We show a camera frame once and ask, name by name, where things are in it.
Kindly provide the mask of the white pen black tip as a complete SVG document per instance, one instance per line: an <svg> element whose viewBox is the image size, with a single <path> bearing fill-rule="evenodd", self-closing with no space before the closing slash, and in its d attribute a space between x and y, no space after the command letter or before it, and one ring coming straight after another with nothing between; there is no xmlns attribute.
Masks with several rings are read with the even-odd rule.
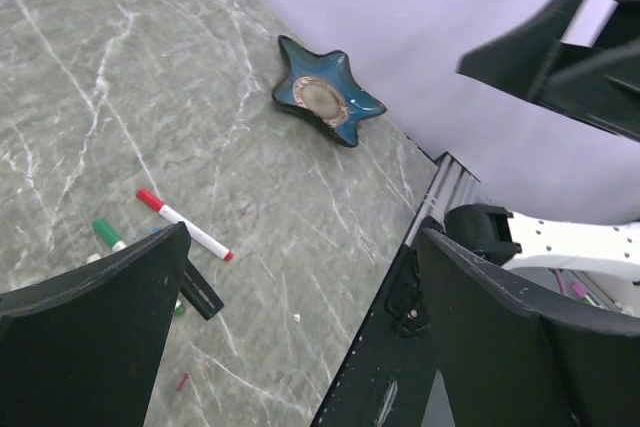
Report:
<svg viewBox="0 0 640 427"><path fill-rule="evenodd" d="M96 261L98 261L100 259L101 259L101 256L99 254L94 253L94 254L91 254L90 256L87 257L86 262L87 263L93 263L93 262L96 262Z"/></svg>

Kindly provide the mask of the white pen green tip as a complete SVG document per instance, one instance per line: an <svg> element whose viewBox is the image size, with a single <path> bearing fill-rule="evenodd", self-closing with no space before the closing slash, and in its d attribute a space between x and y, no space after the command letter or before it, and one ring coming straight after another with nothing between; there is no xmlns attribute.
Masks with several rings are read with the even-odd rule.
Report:
<svg viewBox="0 0 640 427"><path fill-rule="evenodd" d="M125 249L126 247L127 247L127 244L124 241L120 240L120 241L117 241L113 246L111 246L110 249L113 252L119 252ZM186 312L186 308L183 305L182 301L180 299L177 299L175 304L175 309L174 309L174 315L180 317L185 312Z"/></svg>

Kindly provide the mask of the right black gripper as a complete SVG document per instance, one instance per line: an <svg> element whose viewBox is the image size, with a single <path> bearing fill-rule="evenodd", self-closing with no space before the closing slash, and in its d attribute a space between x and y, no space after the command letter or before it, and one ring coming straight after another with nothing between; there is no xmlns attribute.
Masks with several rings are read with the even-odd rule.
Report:
<svg viewBox="0 0 640 427"><path fill-rule="evenodd" d="M639 0L614 0L592 45L561 44L583 1L548 0L517 27L465 53L457 73L531 100L555 62L537 105L638 141Z"/></svg>

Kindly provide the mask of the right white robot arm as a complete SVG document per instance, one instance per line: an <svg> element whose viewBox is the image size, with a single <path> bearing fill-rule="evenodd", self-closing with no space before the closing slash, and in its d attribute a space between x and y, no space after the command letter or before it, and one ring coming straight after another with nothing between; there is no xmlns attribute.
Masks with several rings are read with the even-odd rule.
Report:
<svg viewBox="0 0 640 427"><path fill-rule="evenodd" d="M639 0L616 7L590 46L562 37L584 0L549 0L509 32L461 57L459 74L572 120L639 138ZM597 272L639 280L639 224L593 225L528 217L474 203L449 210L454 242L507 270Z"/></svg>

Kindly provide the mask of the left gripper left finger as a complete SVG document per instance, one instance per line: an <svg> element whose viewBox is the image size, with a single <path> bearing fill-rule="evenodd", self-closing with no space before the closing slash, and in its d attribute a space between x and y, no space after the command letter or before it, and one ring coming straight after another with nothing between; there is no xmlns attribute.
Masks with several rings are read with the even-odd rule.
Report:
<svg viewBox="0 0 640 427"><path fill-rule="evenodd" d="M190 245L173 224L2 294L2 425L143 425Z"/></svg>

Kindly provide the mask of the black marker blue tip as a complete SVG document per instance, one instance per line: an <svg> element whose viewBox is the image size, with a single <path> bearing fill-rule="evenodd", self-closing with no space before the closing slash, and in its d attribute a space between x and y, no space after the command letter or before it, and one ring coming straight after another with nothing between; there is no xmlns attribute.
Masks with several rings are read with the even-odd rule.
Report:
<svg viewBox="0 0 640 427"><path fill-rule="evenodd" d="M215 317L224 307L213 287L189 259L186 259L181 293L206 321Z"/></svg>

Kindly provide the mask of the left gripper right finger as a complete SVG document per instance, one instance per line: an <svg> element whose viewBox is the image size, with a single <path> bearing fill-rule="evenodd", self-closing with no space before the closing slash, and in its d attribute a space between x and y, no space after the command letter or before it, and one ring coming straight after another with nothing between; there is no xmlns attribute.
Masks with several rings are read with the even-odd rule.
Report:
<svg viewBox="0 0 640 427"><path fill-rule="evenodd" d="M435 230L416 248L456 425L638 425L638 318L552 292Z"/></svg>

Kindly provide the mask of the green pen cap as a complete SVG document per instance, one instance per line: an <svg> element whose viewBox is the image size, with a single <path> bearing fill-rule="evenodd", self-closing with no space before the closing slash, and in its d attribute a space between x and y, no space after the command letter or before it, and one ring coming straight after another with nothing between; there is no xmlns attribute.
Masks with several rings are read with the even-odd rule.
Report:
<svg viewBox="0 0 640 427"><path fill-rule="evenodd" d="M109 247L113 248L121 241L117 232L102 218L92 223L92 228L98 237Z"/></svg>

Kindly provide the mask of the white pen red tip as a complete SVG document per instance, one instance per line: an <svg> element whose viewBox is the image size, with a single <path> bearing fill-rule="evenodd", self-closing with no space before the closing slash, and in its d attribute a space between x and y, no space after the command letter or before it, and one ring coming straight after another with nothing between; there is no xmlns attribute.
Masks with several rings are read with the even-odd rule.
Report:
<svg viewBox="0 0 640 427"><path fill-rule="evenodd" d="M214 239L211 235L206 233L200 227L196 226L193 222L179 214L168 205L163 205L158 210L158 213L170 222L183 222L191 238L219 258L223 259L224 261L231 261L233 259L233 253L229 248Z"/></svg>

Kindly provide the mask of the red pen cap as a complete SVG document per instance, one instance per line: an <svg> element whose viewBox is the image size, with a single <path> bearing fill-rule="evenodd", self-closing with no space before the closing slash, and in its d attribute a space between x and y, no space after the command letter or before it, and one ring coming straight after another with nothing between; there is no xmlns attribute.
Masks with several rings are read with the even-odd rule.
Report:
<svg viewBox="0 0 640 427"><path fill-rule="evenodd" d="M136 198L143 202L154 212L159 212L165 205L165 203L157 196L152 194L149 190L141 188L136 192Z"/></svg>

